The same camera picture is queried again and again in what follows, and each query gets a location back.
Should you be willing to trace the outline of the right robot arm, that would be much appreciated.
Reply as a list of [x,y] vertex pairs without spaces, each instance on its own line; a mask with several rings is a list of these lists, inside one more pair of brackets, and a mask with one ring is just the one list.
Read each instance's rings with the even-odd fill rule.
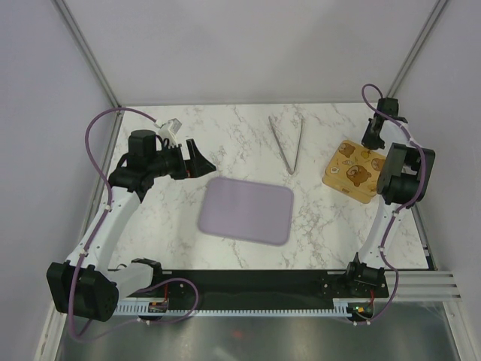
[[414,140],[398,111],[397,99],[380,98],[362,138],[362,145],[369,150],[389,146],[389,151],[376,185],[380,196],[377,214],[343,278],[346,292],[355,297],[386,282],[387,253],[395,233],[407,212],[423,199],[434,165],[435,152]]

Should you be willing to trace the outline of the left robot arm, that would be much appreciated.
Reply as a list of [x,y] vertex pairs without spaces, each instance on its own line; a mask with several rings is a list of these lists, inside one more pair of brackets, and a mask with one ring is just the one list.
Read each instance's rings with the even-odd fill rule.
[[135,259],[125,268],[111,271],[108,266],[113,251],[156,178],[198,178],[216,171],[216,166],[192,139],[186,142],[188,159],[183,158],[180,145],[158,149],[157,140],[157,134],[150,130],[130,134],[128,151],[108,178],[106,205],[99,208],[66,261],[49,266],[47,283],[57,311],[105,322],[118,302],[128,296],[139,291],[157,296],[163,291],[165,280],[158,274],[159,262]]

